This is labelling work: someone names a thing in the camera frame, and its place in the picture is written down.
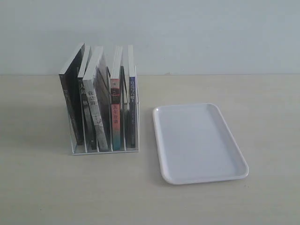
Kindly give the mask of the red spine book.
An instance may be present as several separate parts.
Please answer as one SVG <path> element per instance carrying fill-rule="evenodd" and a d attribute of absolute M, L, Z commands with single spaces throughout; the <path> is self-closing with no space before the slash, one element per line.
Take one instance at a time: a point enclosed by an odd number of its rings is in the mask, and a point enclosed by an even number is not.
<path fill-rule="evenodd" d="M 110 77 L 111 88 L 111 112 L 112 112 L 112 148 L 118 151 L 121 148 L 121 131 L 120 131 L 120 69 L 122 65 L 123 47 L 116 46 L 112 63 Z"/>

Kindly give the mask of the grey cat title book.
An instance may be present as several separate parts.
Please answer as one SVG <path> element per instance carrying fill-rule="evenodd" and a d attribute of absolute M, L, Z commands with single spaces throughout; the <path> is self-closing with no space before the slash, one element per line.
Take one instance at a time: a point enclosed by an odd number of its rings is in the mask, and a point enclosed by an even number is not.
<path fill-rule="evenodd" d="M 96 46 L 83 77 L 99 150 L 111 150 L 109 76 L 103 46 Z"/>

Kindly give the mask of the blue spine book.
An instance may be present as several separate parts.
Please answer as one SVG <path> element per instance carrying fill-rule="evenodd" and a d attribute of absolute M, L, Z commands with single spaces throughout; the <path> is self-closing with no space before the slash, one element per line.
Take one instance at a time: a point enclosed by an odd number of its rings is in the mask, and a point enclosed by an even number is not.
<path fill-rule="evenodd" d="M 129 75 L 129 146 L 136 146 L 136 75 L 134 65 L 133 45 L 128 45 L 128 75 Z"/>

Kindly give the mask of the black book white title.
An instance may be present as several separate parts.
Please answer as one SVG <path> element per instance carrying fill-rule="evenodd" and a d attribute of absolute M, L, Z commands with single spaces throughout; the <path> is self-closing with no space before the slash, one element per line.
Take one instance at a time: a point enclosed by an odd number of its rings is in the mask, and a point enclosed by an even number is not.
<path fill-rule="evenodd" d="M 89 152 L 89 150 L 95 151 L 97 149 L 96 131 L 91 117 L 85 87 L 83 84 L 83 77 L 85 75 L 87 66 L 89 64 L 91 54 L 92 54 L 91 46 L 86 45 L 84 48 L 83 58 L 82 58 L 81 66 L 77 77 L 78 84 L 79 84 L 80 101 L 82 106 L 82 120 L 84 125 L 84 136 L 85 136 L 87 152 Z"/>

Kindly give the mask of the dark brown book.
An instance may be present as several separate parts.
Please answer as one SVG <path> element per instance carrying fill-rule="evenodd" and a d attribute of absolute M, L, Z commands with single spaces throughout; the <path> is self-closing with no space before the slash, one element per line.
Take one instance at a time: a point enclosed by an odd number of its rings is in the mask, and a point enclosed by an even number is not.
<path fill-rule="evenodd" d="M 78 74 L 83 60 L 85 44 L 80 43 L 59 72 L 60 83 L 66 101 L 76 143 L 84 142 L 82 109 L 79 92 Z"/>

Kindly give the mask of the white rectangular tray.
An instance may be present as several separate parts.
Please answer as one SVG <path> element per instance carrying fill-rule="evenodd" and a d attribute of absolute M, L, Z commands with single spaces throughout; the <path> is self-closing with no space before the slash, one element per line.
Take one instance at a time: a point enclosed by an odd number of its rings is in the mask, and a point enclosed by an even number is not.
<path fill-rule="evenodd" d="M 172 185 L 239 180 L 249 166 L 212 103 L 165 105 L 152 113 L 163 179 Z"/>

